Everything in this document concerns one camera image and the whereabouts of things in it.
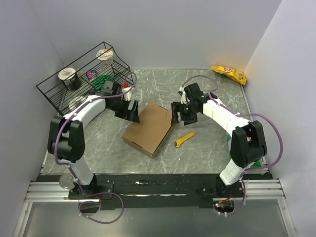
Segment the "brown cardboard express box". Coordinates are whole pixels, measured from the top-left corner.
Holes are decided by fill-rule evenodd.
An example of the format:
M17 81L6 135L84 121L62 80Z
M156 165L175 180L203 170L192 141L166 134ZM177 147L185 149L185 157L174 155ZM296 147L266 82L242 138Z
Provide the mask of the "brown cardboard express box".
M149 102L139 115L139 123L133 123L123 134L123 141L153 158L172 130L171 112Z

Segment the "yellow utility knife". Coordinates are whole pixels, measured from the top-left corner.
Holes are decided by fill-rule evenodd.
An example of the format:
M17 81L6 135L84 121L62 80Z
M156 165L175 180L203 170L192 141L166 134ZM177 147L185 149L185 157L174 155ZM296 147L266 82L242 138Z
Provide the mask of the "yellow utility knife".
M174 143L176 148L179 148L184 142L186 142L187 140L189 140L190 138L192 138L195 135L194 132L189 132L188 134L186 134L185 136L177 139Z

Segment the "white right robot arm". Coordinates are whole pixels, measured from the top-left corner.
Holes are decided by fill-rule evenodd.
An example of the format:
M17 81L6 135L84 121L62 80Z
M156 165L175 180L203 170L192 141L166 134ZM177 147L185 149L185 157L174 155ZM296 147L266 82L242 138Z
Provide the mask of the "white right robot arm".
M242 173L267 153L263 126L258 121L231 112L213 93L203 93L197 83L180 87L180 102L171 103L171 126L181 120L184 125L196 123L200 113L211 118L230 136L230 161L219 174L216 192L222 197L233 191Z

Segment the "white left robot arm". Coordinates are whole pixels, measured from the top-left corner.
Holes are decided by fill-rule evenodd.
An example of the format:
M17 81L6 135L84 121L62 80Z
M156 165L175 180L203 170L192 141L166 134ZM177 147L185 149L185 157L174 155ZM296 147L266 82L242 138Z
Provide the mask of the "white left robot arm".
M96 175L83 157L84 129L106 109L113 111L117 118L139 123L138 101L129 107L134 87L127 83L121 87L107 80L99 91L89 95L72 112L51 120L47 150L55 156L58 165L68 167L74 182L86 198L95 197L98 186Z

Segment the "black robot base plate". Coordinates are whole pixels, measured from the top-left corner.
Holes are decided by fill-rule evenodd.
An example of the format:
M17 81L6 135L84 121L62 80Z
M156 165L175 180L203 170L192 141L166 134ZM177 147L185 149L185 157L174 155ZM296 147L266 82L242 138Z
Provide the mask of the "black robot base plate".
M41 175L36 182L58 182L61 176ZM83 198L100 205L101 210L120 208L199 207L213 208L217 199L241 198L240 182L221 190L215 174L110 174L97 175L97 189L91 195L80 188L70 190L69 198Z

